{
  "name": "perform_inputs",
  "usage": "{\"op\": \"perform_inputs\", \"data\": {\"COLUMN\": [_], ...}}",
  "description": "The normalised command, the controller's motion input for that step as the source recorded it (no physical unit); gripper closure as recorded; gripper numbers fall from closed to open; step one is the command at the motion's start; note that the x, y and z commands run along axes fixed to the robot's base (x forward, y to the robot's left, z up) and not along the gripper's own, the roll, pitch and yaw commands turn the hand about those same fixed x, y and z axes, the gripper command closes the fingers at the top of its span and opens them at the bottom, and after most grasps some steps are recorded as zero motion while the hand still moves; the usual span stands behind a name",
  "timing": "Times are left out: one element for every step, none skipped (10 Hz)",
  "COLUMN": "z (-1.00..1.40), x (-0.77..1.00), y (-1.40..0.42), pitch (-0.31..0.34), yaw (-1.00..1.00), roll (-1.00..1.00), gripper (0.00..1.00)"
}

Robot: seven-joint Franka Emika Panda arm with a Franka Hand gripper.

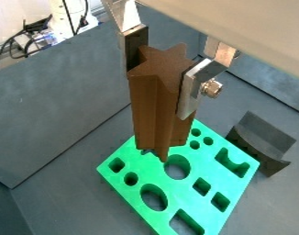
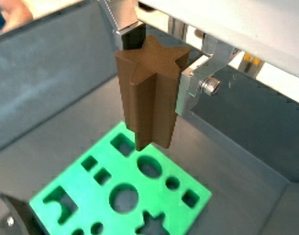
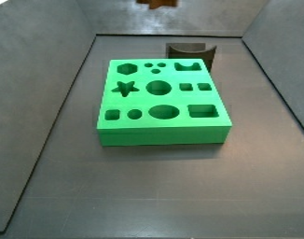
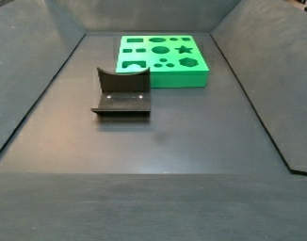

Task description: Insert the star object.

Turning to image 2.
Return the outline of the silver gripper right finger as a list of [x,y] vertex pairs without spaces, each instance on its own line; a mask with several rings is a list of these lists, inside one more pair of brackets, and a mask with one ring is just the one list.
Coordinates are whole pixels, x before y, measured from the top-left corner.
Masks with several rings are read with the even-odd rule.
[[202,40],[202,56],[188,65],[182,72],[176,113],[183,116],[196,106],[200,93],[214,95],[218,91],[220,81],[215,73],[231,62],[238,49],[210,36],[204,35]]

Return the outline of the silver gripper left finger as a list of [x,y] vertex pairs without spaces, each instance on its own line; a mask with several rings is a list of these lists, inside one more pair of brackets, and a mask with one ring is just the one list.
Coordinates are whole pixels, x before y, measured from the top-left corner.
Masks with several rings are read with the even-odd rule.
[[136,14],[135,0],[99,0],[112,25],[115,45],[119,50],[139,49],[146,38],[146,25]]

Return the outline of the blurred person hand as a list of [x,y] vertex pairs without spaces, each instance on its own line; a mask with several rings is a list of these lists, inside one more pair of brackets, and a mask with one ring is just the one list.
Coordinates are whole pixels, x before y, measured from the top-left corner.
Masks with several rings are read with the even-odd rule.
[[34,20],[23,0],[0,0],[0,32],[8,32]]

